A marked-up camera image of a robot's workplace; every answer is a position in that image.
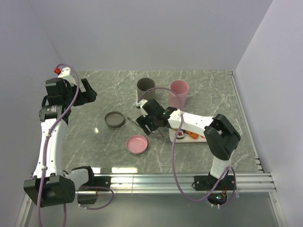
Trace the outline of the metal food tongs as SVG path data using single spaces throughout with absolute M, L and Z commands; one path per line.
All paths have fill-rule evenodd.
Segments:
M 132 124 L 134 124 L 135 126 L 139 127 L 139 128 L 142 130 L 142 127 L 141 127 L 137 122 L 135 122 L 134 120 L 132 120 L 130 117 L 127 117 L 127 119 L 128 119 Z M 160 135 L 158 135 L 158 134 L 155 134 L 155 133 L 153 133 L 153 132 L 151 132 L 151 131 L 149 131 L 149 132 L 150 132 L 149 135 L 151 135 L 151 136 L 153 136 L 153 137 L 155 137 L 155 138 L 157 138 L 157 139 L 162 140 L 162 139 L 164 138 L 164 136 L 163 136 L 161 133 L 160 133 Z

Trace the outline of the orange chicken wing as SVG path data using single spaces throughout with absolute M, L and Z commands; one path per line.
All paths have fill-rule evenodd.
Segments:
M 185 133 L 187 135 L 189 135 L 192 139 L 195 139 L 195 140 L 199 137 L 199 134 L 191 132 L 191 131 L 185 131 Z

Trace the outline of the sushi roll piece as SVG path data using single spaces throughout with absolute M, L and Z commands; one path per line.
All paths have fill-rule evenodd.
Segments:
M 180 130 L 179 133 L 178 133 L 178 135 L 177 135 L 177 139 L 178 140 L 182 140 L 182 139 L 184 139 L 184 137 L 185 137 L 185 135 L 184 135 L 183 130 Z

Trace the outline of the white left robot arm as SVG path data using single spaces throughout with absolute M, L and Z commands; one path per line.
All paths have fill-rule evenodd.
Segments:
M 39 159 L 33 178 L 24 181 L 25 193 L 40 207 L 71 203 L 76 190 L 80 187 L 91 190 L 96 184 L 90 166 L 77 167 L 67 176 L 63 175 L 63 140 L 71 114 L 68 107 L 94 102 L 97 97 L 86 79 L 81 82 L 85 92 L 78 90 L 76 83 L 63 78 L 45 82 L 47 95 L 39 111 L 42 131 Z

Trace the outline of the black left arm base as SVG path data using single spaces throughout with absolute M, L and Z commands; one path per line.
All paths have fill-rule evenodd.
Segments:
M 101 206 L 103 202 L 107 204 L 112 201 L 113 194 L 110 190 L 110 176 L 95 176 L 93 183 L 86 183 L 77 191 L 77 202 L 81 206 L 91 207 L 93 205 Z

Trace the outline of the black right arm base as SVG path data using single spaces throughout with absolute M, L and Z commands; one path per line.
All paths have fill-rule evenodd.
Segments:
M 196 191 L 210 191 L 217 179 L 211 175 L 195 175 L 192 187 Z M 235 179 L 233 175 L 226 175 L 216 186 L 215 191 L 233 190 L 235 186 Z

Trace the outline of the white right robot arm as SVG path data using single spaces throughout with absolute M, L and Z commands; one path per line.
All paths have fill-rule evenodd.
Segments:
M 164 109 L 154 99 L 143 99 L 136 103 L 136 107 L 142 112 L 136 122 L 146 135 L 162 127 L 170 130 L 181 129 L 204 137 L 214 156 L 209 184 L 214 189 L 225 185 L 224 171 L 231 164 L 232 154 L 241 136 L 224 115 L 209 117 L 186 113 L 175 107 Z

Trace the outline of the white rectangular plate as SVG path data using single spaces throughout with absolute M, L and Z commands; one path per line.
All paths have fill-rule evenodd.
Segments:
M 171 142 L 173 142 L 173 139 L 175 137 L 175 133 L 177 131 L 173 130 L 173 129 L 169 129 L 169 139 Z M 201 138 L 201 136 L 199 135 L 199 137 L 195 140 L 192 139 L 189 135 L 187 135 L 186 133 L 184 133 L 185 137 L 182 140 L 178 140 L 176 139 L 176 143 L 201 143 L 201 142 L 206 142 L 206 139 Z

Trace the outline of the pink round lid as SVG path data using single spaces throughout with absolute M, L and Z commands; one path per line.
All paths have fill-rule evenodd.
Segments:
M 133 135 L 127 140 L 126 147 L 130 153 L 139 155 L 147 149 L 148 141 L 142 135 Z

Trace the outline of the grey round lid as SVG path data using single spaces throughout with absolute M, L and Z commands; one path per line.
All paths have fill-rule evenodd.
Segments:
M 125 117 L 122 113 L 113 111 L 105 115 L 105 123 L 108 127 L 118 128 L 121 127 L 125 122 Z

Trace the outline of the grey cylindrical container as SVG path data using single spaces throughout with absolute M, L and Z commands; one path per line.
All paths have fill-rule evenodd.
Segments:
M 145 100 L 155 99 L 156 94 L 155 90 L 149 91 L 144 94 L 145 91 L 154 88 L 155 82 L 151 78 L 141 78 L 137 81 L 136 89 L 137 89 L 137 99 L 139 100 L 140 97 Z

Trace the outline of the pink cylindrical container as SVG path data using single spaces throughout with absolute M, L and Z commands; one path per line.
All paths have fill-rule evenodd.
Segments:
M 170 84 L 168 106 L 183 110 L 185 107 L 189 85 L 183 80 L 175 80 Z

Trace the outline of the aluminium right side rail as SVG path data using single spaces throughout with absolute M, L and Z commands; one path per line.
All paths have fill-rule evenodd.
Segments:
M 241 115 L 242 115 L 242 118 L 243 118 L 243 121 L 244 121 L 246 132 L 247 132 L 247 135 L 248 135 L 248 138 L 249 138 L 249 141 L 250 141 L 250 145 L 251 145 L 253 153 L 254 153 L 254 159 L 255 159 L 255 162 L 256 162 L 256 165 L 257 165 L 257 168 L 258 168 L 258 173 L 264 173 L 264 169 L 262 167 L 259 155 L 257 153 L 256 147 L 255 147 L 255 144 L 254 144 L 254 141 L 253 141 L 252 134 L 250 132 L 250 127 L 249 127 L 249 124 L 248 124 L 248 121 L 247 121 L 247 118 L 246 118 L 246 114 L 245 114 L 244 109 L 243 109 L 241 98 L 240 98 L 238 89 L 236 87 L 236 83 L 235 83 L 235 79 L 234 79 L 234 73 L 233 73 L 233 71 L 228 71 L 228 74 L 229 74 L 231 82 L 232 82 L 232 86 L 233 86 L 233 89 L 234 89 L 234 92 L 235 92 L 235 95 L 236 95 L 236 98 L 237 98 L 237 102 L 238 102 L 240 112 L 241 112 Z

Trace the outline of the aluminium rail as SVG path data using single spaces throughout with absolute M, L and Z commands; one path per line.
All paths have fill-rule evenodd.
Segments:
M 247 132 L 247 135 L 248 135 L 248 138 L 249 138 L 249 141 L 250 141 L 250 145 L 251 145 L 253 153 L 254 153 L 254 159 L 255 159 L 255 162 L 256 162 L 256 165 L 257 165 L 257 168 L 258 168 L 258 173 L 264 173 L 264 169 L 262 167 L 259 155 L 257 153 L 256 147 L 255 147 L 255 144 L 254 144 L 254 141 L 253 141 L 252 134 L 250 132 L 250 127 L 249 127 L 249 124 L 248 124 L 248 121 L 247 121 L 247 118 L 246 118 L 246 114 L 245 114 L 244 109 L 243 109 L 241 98 L 240 98 L 238 89 L 236 87 L 236 83 L 235 83 L 235 79 L 234 79 L 234 73 L 233 73 L 233 71 L 228 71 L 228 74 L 229 74 L 231 82 L 232 82 L 232 86 L 233 86 L 233 89 L 234 89 L 234 92 L 235 92 L 235 95 L 236 95 L 236 98 L 237 98 L 237 102 L 238 102 L 240 112 L 241 112 L 241 115 L 242 115 L 242 118 L 243 118 L 243 121 L 244 121 L 246 132 Z
M 195 175 L 202 173 L 177 174 L 178 183 L 186 194 L 207 193 L 196 191 L 192 187 Z M 139 194 L 175 194 L 180 193 L 174 176 L 170 174 L 96 174 L 95 176 L 110 176 L 111 186 L 115 193 Z M 241 192 L 276 192 L 276 186 L 269 173 L 237 173 L 235 179 L 236 191 Z

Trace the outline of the aluminium front rail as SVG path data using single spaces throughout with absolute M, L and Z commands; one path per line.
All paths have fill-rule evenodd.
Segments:
M 196 191 L 192 187 L 195 175 L 202 173 L 177 174 L 178 183 L 186 194 L 207 193 Z M 115 193 L 139 194 L 175 194 L 180 193 L 174 176 L 170 174 L 96 174 L 95 176 L 110 176 L 111 186 Z M 276 192 L 276 186 L 269 173 L 237 173 L 235 179 L 236 191 L 241 192 Z

